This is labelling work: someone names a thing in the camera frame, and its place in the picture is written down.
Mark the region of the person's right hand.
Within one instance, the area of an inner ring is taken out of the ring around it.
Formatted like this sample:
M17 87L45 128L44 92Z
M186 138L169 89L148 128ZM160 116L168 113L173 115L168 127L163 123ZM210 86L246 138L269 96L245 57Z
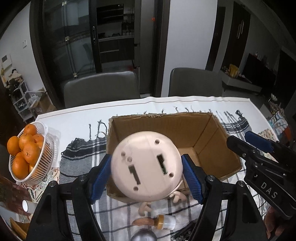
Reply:
M287 227L287 222L278 215L278 212L270 206L264 218L267 238L279 237Z

